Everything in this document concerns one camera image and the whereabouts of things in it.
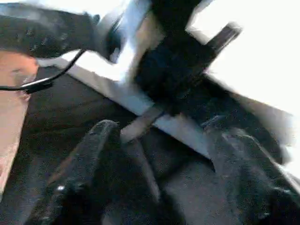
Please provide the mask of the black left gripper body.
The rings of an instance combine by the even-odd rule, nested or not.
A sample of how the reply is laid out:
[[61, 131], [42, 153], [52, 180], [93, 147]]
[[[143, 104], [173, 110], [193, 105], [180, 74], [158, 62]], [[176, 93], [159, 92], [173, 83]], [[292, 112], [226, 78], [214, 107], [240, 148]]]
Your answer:
[[230, 22], [207, 43], [188, 34], [186, 26], [193, 10], [210, 3], [209, 0], [152, 1], [151, 10], [164, 37], [142, 56], [135, 83], [170, 114], [183, 109], [184, 99], [201, 83], [205, 70], [241, 33], [241, 27]]

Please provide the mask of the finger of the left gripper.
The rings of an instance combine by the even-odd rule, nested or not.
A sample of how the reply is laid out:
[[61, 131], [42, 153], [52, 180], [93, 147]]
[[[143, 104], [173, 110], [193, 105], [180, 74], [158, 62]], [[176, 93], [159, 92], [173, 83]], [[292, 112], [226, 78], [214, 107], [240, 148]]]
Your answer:
[[253, 113], [244, 108], [228, 91], [204, 80], [184, 92], [184, 112], [202, 129], [239, 128], [253, 136], [275, 159], [283, 162], [278, 141]]
[[120, 139], [123, 143], [142, 136], [152, 124], [164, 114], [164, 110], [156, 104], [147, 109], [142, 115], [138, 116], [120, 131]]

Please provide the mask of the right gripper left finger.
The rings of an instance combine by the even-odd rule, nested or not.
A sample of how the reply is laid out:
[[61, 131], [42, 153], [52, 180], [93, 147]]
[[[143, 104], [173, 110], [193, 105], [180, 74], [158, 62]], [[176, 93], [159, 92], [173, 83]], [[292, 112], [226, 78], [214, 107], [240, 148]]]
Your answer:
[[90, 131], [57, 167], [42, 196], [32, 209], [28, 225], [91, 225], [95, 180], [104, 161], [104, 153], [120, 145], [120, 127], [103, 120]]

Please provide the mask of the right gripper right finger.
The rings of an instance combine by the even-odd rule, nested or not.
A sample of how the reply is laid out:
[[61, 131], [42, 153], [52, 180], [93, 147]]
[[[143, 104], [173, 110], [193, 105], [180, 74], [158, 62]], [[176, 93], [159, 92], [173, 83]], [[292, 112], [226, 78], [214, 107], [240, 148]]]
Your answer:
[[239, 225], [298, 225], [300, 188], [279, 168], [279, 145], [264, 128], [210, 125], [208, 151]]

